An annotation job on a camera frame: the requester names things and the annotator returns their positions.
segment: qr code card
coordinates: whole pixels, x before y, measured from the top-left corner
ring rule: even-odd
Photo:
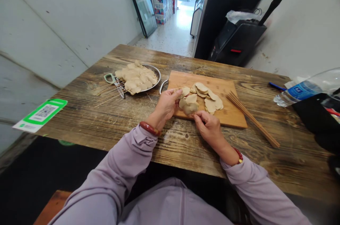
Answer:
[[[48,99],[13,128],[35,133],[67,105],[63,99]]]

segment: wooden bench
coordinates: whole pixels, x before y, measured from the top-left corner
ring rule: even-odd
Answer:
[[[71,195],[72,192],[57,190],[39,217],[36,219],[34,225],[47,225],[54,216],[63,208],[66,199]]]

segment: metal bowl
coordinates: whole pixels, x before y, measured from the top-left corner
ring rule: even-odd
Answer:
[[[152,71],[155,73],[155,75],[157,76],[158,81],[157,81],[156,84],[154,84],[154,85],[151,86],[150,88],[148,88],[148,89],[146,89],[146,90],[142,90],[141,92],[143,92],[143,91],[148,91],[148,90],[152,89],[152,88],[155,87],[155,86],[159,83],[159,81],[160,81],[160,72],[159,72],[158,68],[156,68],[156,67],[154,67],[154,66],[151,66],[151,65],[149,65],[149,64],[142,64],[142,65],[143,65],[144,67],[146,67],[146,68],[152,70]]]

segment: lavender sleeve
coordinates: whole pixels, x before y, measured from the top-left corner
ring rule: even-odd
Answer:
[[[137,176],[150,163],[156,143],[157,137],[139,125],[125,134],[49,224],[117,222]]]
[[[260,224],[311,224],[299,208],[269,179],[268,172],[243,156],[233,167],[220,160],[223,169]]]

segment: wooden cutting board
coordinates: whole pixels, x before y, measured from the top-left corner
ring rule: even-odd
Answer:
[[[222,110],[216,110],[214,114],[217,118],[220,119],[221,125],[233,126],[238,128],[248,127],[243,113],[236,106],[234,106],[225,95],[226,93],[233,91],[237,96],[233,81],[171,71],[168,89],[180,88],[183,86],[188,86],[189,88],[191,88],[191,86],[196,82],[203,83],[206,87],[211,89],[213,93],[221,98],[224,108]],[[197,96],[197,102],[199,103],[198,110],[205,110],[204,98]],[[174,116],[193,120],[193,118],[188,117],[185,113],[183,113],[181,109],[177,109]]]

